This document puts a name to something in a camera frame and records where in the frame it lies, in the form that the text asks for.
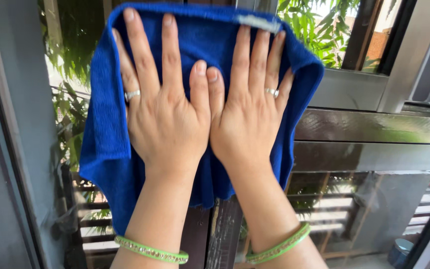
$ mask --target blue microfiber cloth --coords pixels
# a ring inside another ring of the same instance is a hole
[[[189,99],[190,70],[200,59],[222,72],[225,91],[228,92],[233,49],[240,22],[272,32],[282,29],[287,32],[279,81],[289,67],[296,76],[270,156],[276,178],[283,188],[286,187],[293,165],[295,125],[323,76],[324,67],[319,59],[296,40],[285,22],[268,13],[230,6],[124,3],[112,11],[92,58],[92,95],[79,172],[104,192],[112,211],[116,233],[125,233],[145,180],[144,163],[131,147],[128,137],[119,58],[111,32],[112,27],[119,30],[132,57],[122,15],[123,9],[127,7],[135,8],[142,18],[159,75],[162,74],[162,17],[167,12],[175,15],[182,55],[183,85]],[[255,34],[256,29],[252,28],[252,45]],[[233,194],[225,169],[208,146],[198,166],[190,205],[210,208],[215,198],[228,199]]]

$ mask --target rhinestone bangle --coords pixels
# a ring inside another ring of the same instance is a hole
[[[265,261],[272,260],[281,254],[284,254],[294,246],[296,246],[299,242],[301,242],[311,231],[311,227],[309,223],[303,223],[302,227],[295,232],[294,235],[290,236],[290,238],[283,241],[278,246],[269,249],[260,254],[248,254],[246,256],[247,262],[251,264],[259,264]]]
[[[135,253],[144,255],[152,259],[177,264],[185,264],[188,261],[188,254],[186,252],[183,252],[182,250],[179,254],[168,253],[155,248],[146,247],[139,243],[135,243],[120,235],[117,235],[114,241],[122,247],[127,248],[128,250],[131,250]]]

